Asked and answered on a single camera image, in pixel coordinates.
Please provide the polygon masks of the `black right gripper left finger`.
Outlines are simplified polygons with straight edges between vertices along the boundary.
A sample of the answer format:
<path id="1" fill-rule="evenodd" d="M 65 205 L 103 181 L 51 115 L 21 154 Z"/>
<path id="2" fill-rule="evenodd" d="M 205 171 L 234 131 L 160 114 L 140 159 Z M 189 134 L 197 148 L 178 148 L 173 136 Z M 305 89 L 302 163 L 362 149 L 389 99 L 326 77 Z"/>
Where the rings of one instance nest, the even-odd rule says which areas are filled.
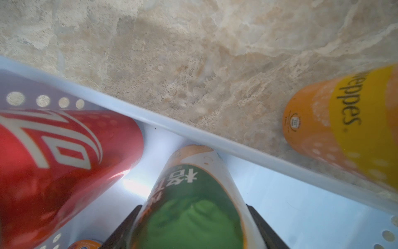
<path id="1" fill-rule="evenodd" d="M 138 205 L 101 245 L 100 249 L 126 249 L 126 242 L 132 235 L 134 223 L 142 207 Z"/>

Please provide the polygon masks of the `red cola can back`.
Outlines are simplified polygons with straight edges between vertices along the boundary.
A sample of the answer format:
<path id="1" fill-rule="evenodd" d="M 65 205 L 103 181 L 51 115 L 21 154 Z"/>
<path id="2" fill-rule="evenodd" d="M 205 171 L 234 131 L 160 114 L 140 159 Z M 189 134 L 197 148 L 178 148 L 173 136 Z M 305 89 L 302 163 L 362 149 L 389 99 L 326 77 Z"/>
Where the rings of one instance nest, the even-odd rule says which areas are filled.
<path id="1" fill-rule="evenodd" d="M 1 111 L 1 248 L 32 249 L 138 164 L 138 124 L 116 112 Z"/>

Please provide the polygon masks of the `white green beer can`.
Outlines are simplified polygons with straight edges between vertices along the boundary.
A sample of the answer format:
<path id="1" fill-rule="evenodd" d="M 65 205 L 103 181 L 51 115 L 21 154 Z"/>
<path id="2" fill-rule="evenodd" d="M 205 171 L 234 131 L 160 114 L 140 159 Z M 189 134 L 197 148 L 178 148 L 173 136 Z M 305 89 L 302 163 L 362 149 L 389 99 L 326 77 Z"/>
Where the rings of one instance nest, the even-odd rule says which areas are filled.
<path id="1" fill-rule="evenodd" d="M 123 246 L 266 248 L 224 161 L 202 145 L 188 145 L 171 155 Z"/>

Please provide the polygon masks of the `orange yellow soda can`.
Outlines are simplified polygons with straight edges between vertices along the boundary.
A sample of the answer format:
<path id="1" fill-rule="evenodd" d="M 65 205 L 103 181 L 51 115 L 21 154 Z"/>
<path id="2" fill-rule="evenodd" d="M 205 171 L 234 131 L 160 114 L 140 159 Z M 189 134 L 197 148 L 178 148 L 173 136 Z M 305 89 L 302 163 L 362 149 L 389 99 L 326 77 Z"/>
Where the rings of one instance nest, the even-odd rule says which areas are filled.
<path id="1" fill-rule="evenodd" d="M 304 87 L 282 120 L 288 144 L 302 155 L 398 190 L 398 66 Z"/>

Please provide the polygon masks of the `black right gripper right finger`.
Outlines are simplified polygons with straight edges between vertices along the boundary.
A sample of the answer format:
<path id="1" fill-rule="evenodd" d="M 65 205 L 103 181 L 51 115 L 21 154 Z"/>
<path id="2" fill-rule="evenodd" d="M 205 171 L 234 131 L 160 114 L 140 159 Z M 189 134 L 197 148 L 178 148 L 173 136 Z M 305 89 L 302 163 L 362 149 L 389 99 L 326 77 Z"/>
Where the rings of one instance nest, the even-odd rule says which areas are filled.
<path id="1" fill-rule="evenodd" d="M 289 249 L 280 236 L 272 229 L 272 227 L 263 219 L 258 211 L 247 205 L 260 233 L 268 249 Z"/>

